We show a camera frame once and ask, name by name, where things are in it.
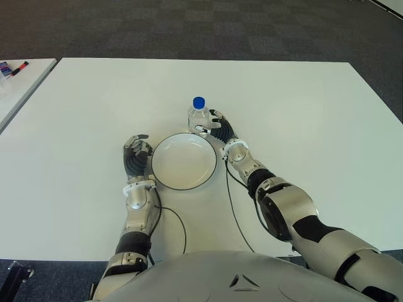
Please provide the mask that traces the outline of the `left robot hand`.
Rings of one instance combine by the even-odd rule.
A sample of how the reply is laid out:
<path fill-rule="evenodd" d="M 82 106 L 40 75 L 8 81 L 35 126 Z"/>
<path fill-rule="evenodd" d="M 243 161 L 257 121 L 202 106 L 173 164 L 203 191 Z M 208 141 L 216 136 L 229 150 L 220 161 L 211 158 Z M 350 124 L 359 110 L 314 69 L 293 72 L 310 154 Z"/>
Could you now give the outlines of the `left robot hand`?
<path fill-rule="evenodd" d="M 148 138 L 149 136 L 145 134 L 134 135 L 123 145 L 123 166 L 128 180 L 145 175 L 149 157 L 153 153 Z"/>

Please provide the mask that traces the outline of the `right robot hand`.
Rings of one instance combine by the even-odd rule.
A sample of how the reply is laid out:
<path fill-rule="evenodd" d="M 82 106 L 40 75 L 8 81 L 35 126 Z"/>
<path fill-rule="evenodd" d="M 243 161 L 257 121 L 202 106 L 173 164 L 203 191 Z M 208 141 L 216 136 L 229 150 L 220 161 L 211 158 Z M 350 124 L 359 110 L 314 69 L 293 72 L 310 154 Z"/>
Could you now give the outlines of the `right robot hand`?
<path fill-rule="evenodd" d="M 196 130 L 202 133 L 207 133 L 223 143 L 228 143 L 230 140 L 237 138 L 231 124 L 221 112 L 215 109 L 210 109 L 209 112 L 211 115 L 214 116 L 212 122 L 217 124 L 217 126 L 213 128 L 207 128 L 202 125 L 196 125 Z"/>

